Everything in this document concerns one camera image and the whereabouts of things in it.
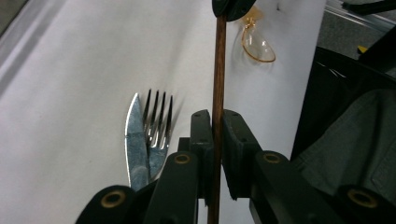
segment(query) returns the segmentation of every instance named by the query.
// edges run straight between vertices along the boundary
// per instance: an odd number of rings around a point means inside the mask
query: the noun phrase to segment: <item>white tabletop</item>
[[[290,155],[324,5],[258,0],[271,64],[249,61],[228,23],[224,107],[263,149]],[[174,95],[175,152],[191,114],[211,112],[215,29],[210,1],[30,0],[0,40],[0,223],[74,223],[97,191],[127,185],[135,92]],[[253,222],[224,179],[220,207],[220,223]]]

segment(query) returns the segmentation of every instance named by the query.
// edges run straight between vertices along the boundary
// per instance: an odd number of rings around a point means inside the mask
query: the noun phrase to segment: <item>silver knife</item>
[[[125,155],[129,185],[138,191],[149,183],[149,158],[138,93],[134,95],[126,119]]]

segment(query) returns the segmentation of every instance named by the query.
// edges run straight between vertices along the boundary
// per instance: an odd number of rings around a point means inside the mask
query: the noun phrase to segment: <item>gray fabric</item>
[[[396,205],[396,90],[363,94],[293,163],[328,194],[353,184]]]

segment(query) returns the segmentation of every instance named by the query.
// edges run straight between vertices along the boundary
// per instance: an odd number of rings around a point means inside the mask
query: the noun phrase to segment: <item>wooden stick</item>
[[[215,75],[213,85],[212,129],[215,144],[212,203],[208,206],[207,223],[219,223],[219,196],[221,177],[221,139],[224,102],[225,39],[227,18],[219,16],[216,30]]]

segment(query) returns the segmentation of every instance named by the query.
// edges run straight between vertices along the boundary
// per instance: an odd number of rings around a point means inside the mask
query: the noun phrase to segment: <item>fork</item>
[[[157,104],[159,100],[159,91],[157,91],[154,100],[154,108],[150,114],[151,118],[149,120],[150,97],[151,90],[148,91],[148,99],[143,112],[143,124],[148,150],[149,175],[152,180],[163,168],[163,163],[168,152],[171,138],[173,96],[171,95],[170,98],[165,126],[163,126],[163,112],[165,108],[166,92],[163,93],[160,114],[157,117]]]

